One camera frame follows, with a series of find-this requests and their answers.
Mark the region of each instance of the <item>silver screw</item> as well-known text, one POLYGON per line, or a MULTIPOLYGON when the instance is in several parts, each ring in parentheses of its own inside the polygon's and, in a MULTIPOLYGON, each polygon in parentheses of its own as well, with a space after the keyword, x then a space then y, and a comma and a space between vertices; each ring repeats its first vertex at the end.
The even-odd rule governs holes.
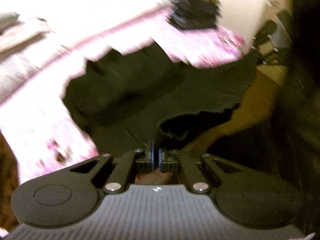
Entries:
POLYGON ((209 188, 209 185, 203 182, 197 182, 195 184, 193 184, 193 189, 197 190, 197 191, 203 191, 209 188))
POLYGON ((159 192, 159 191, 161 191, 162 190, 162 188, 160 188, 160 187, 155 187, 155 188, 153 188, 153 191, 155 191, 155 192, 159 192))
POLYGON ((106 189, 110 190, 110 191, 116 191, 116 190, 121 189, 121 185, 116 182, 111 182, 106 185, 106 189))
POLYGON ((134 152, 136 152, 136 153, 143 153, 144 150, 142 150, 142 149, 135 149, 134 152))

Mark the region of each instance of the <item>pink blanket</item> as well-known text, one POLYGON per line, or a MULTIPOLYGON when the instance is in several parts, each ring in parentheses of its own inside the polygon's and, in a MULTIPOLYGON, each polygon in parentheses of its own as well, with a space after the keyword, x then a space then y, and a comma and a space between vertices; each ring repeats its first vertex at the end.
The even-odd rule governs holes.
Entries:
POLYGON ((243 39, 228 30, 180 32, 162 9, 95 36, 33 76, 0 107, 0 129, 19 163, 20 183, 98 154, 91 139, 71 120, 61 98, 70 79, 85 73, 86 59, 111 48, 128 54, 157 42, 173 61, 217 67, 242 55, 243 39))

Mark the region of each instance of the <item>metal pin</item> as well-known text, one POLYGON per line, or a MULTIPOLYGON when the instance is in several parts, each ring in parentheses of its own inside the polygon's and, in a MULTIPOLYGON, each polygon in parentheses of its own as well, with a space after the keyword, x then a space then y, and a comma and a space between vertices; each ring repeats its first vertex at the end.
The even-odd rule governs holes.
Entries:
POLYGON ((142 150, 142 149, 135 149, 134 152, 135 152, 135 153, 143 153, 144 150, 142 150))
POLYGON ((209 188, 209 185, 204 182, 197 182, 193 184, 193 189, 197 191, 204 191, 209 188))
POLYGON ((111 182, 111 183, 108 183, 105 188, 110 191, 116 191, 121 189, 121 185, 116 182, 111 182))

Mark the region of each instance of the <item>dark green sheet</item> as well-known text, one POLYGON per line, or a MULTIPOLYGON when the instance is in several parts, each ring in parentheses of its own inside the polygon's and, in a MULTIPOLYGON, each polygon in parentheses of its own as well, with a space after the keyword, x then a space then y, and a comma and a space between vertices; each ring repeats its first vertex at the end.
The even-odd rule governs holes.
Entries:
POLYGON ((212 69, 173 63, 156 43, 122 56, 112 50, 72 80, 64 104, 100 153, 145 147, 181 148, 226 122, 252 84, 258 55, 212 69))

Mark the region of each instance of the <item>floor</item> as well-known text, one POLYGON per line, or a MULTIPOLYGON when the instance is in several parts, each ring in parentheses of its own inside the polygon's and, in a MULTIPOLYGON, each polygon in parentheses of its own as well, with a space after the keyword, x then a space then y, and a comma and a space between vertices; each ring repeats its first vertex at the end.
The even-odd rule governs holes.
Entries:
MULTIPOLYGON (((274 78, 273 75, 269 78, 261 71, 257 71, 252 87, 247 90, 242 104, 234 111, 231 120, 201 134, 195 141, 185 146, 184 150, 192 153, 193 156, 203 155, 219 137, 232 135, 270 116, 277 92, 280 89, 279 84, 282 84, 284 80, 285 72, 281 73, 276 75, 276 79, 273 81, 271 79, 274 78)), ((162 174, 159 171, 154 171, 152 174, 138 174, 136 184, 161 185, 168 183, 171 178, 172 174, 170 173, 162 174)))

